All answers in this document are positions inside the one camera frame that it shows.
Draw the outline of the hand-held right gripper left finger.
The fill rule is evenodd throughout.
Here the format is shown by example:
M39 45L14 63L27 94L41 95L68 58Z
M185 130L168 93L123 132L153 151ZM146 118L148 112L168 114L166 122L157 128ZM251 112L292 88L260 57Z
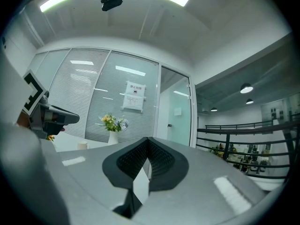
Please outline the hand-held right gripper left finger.
M148 138L144 137L109 155L102 163L102 170L111 184L127 190L125 201L113 211L131 219L142 203L133 192L133 181L147 159Z

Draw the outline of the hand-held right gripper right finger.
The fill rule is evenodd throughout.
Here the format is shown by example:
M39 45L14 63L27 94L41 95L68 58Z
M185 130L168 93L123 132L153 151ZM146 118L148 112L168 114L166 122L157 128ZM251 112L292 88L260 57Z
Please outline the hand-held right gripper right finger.
M189 163L180 152L149 137L147 159L151 165L150 192L175 188L187 175Z

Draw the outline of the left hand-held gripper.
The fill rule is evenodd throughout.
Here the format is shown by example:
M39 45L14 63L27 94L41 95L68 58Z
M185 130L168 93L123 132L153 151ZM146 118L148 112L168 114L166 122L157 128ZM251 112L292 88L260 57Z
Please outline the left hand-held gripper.
M40 139L58 135L80 116L48 102L49 91L31 70L23 76L0 54L0 131L21 127Z

